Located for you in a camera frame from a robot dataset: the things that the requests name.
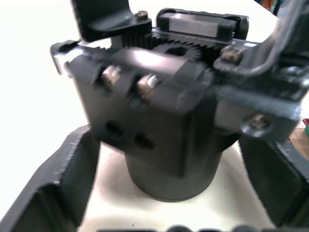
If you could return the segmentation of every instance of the gear teeth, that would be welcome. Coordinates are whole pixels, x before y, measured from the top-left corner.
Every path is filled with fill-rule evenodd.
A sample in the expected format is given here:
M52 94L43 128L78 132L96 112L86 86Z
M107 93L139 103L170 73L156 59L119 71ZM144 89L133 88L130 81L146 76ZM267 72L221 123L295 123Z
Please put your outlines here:
M140 47L149 50L158 51L160 46L172 46L176 44L178 46L185 46L190 48L189 57L191 60L200 60L212 66L214 61L219 57L221 49L224 45L202 45L195 42L186 43L183 40L168 40L166 37L148 35L123 35L121 36L122 47Z
M154 51L161 53L169 53L176 56L184 56L192 61L201 60L202 58L202 52L198 47L193 47L186 43L181 43L180 41L161 44L155 47Z

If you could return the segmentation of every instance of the screw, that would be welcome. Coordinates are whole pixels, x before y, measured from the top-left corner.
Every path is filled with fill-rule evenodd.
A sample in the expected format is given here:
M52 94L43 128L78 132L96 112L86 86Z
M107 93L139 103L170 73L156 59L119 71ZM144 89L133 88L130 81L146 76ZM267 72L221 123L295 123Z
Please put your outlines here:
M155 75L149 74L143 76L137 83L137 90L140 97L149 100L153 93L153 89L159 84L159 80Z
M221 58L233 64L239 64L242 59L242 49L233 45L226 46L221 50Z
M121 68L110 65L102 73L103 83L107 88L112 88L120 77Z
M266 128L270 121L266 115L254 114L248 119L249 124L256 130L262 130Z
M136 14L135 14L135 17L137 18L137 20L146 20L148 19L148 12L147 11L138 11Z

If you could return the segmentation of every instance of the black mechanical part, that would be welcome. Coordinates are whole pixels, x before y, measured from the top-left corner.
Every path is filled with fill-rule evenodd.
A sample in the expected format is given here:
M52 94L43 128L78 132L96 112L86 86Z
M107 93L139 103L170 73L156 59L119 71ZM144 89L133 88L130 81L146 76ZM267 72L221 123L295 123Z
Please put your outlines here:
M162 31L207 36L229 41L232 38L245 40L249 29L249 18L243 15L210 14L166 8L156 18Z
M121 72L107 92L100 84L101 74L112 64ZM211 183L223 150L239 137L215 130L215 92L203 81L209 73L202 63L128 48L79 56L69 68L93 134L125 152L133 181L153 197L179 201L202 192ZM149 74L159 84L145 101L138 87Z
M295 127L309 87L309 0L284 4L285 18L258 45L240 40L245 16L163 9L151 29L147 12L133 14L125 0L72 2L83 38L111 37L112 47L58 43L54 62L74 77L94 137L125 152L140 189L164 201L199 194L222 151L243 134L249 178L270 218L277 226L308 226L308 162L278 141ZM202 57L153 51L166 43L198 47Z
M286 17L263 43L243 49L239 64L224 57L215 61L220 73L216 126L280 142L292 132L299 120L300 100L309 88L305 42L309 38L304 34L309 26L308 4L308 0L294 0L283 5ZM222 120L227 113L232 120ZM248 118L255 114L267 117L268 127L253 128Z
M0 222L2 232L75 232L95 178L100 141L89 126L67 136Z
M273 223L309 227L309 162L289 141L241 137L239 144L249 179Z
M186 57L191 61L198 61L202 58L202 52L198 46L192 46L184 43L165 43L153 49L156 52Z
M147 34L151 19L145 13L134 15L128 0L71 0L82 38L87 42L120 34Z

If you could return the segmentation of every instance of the gear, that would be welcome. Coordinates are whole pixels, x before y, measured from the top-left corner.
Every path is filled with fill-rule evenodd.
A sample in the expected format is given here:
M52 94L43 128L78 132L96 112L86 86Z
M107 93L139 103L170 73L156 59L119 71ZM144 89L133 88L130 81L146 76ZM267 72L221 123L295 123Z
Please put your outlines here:
M122 35L121 47L140 47L152 50L154 47L166 43L167 39L162 39L153 35Z
M202 58L202 52L199 47L184 43L164 43L153 48L153 50L179 57L187 57L191 61L201 60Z

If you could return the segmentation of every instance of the green object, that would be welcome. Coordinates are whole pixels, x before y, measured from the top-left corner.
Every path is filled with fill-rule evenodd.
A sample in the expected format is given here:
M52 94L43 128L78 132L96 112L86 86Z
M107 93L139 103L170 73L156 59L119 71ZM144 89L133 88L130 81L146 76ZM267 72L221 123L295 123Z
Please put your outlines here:
M309 126L305 127L305 132L306 132L307 136L309 137Z

